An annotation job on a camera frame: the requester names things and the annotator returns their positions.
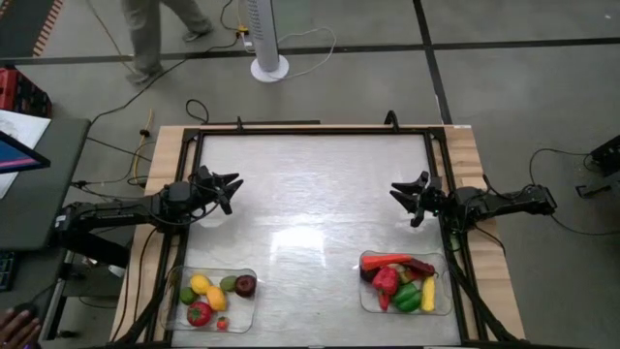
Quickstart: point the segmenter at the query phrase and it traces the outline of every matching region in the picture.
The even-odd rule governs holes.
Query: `gray pants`
[[[207,31],[211,25],[195,0],[122,0],[123,13],[134,44],[134,64],[136,70],[143,74],[160,69],[162,48],[160,1],[168,6],[192,32]]]

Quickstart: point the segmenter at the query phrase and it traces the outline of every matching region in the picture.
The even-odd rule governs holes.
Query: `white paper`
[[[0,131],[34,149],[49,124],[49,119],[12,111],[0,111]],[[18,173],[0,174],[0,199],[9,191]]]

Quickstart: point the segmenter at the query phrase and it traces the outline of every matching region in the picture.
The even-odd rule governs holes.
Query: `wooden table edge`
[[[391,125],[247,125],[244,129],[344,129],[344,128],[391,128]],[[183,132],[187,128],[204,129],[204,130],[234,130],[236,125],[204,125],[204,126],[163,126],[160,129],[157,144],[153,154],[151,169],[149,171],[148,183],[145,195],[150,195],[161,190],[164,184],[174,181],[178,157],[180,155],[181,140]],[[469,125],[401,125],[401,129],[407,128],[444,128],[447,137],[450,161],[454,172],[454,179],[457,187],[460,186],[477,186],[484,187],[482,180],[482,166],[474,138],[474,132]],[[441,154],[439,154],[437,146],[433,146],[435,158],[440,174],[443,171],[443,163],[441,162]],[[489,233],[499,237],[494,220],[482,222],[480,226]],[[134,309],[138,302],[138,314],[141,313],[148,301],[151,299],[154,289],[154,281],[157,273],[157,266],[160,257],[163,236],[155,234],[148,243],[144,253],[144,262],[142,265],[142,278],[139,298],[136,299],[136,290],[138,286],[138,270],[139,260],[144,243],[152,227],[148,225],[138,226],[134,235],[134,244],[132,245],[131,260],[129,265],[129,293],[128,306],[125,311],[125,319],[119,331],[118,337],[122,336],[134,319]],[[499,246],[489,239],[483,238],[481,235],[470,233],[470,250],[474,270],[479,285],[479,292],[485,300],[489,308],[495,313],[497,318],[506,326],[506,328],[517,337],[523,337],[523,327],[514,292],[512,289],[511,278],[508,272],[506,259],[503,256]],[[119,302],[112,324],[112,333],[118,327],[124,308],[125,297],[125,277]],[[466,323],[470,338],[478,337],[474,323],[473,310],[471,303],[467,297],[462,294],[464,307],[466,312]],[[155,339],[163,338],[164,330],[161,325],[157,325]]]

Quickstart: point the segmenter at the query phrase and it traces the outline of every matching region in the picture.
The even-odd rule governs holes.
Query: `monitor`
[[[0,174],[49,167],[49,160],[0,131]]]

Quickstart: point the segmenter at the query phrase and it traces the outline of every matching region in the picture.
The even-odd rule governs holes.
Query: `green lime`
[[[220,288],[226,292],[234,291],[234,283],[236,282],[236,276],[226,276],[220,281]]]
[[[189,305],[198,299],[198,295],[192,291],[191,287],[183,287],[181,289],[180,298],[183,304]]]

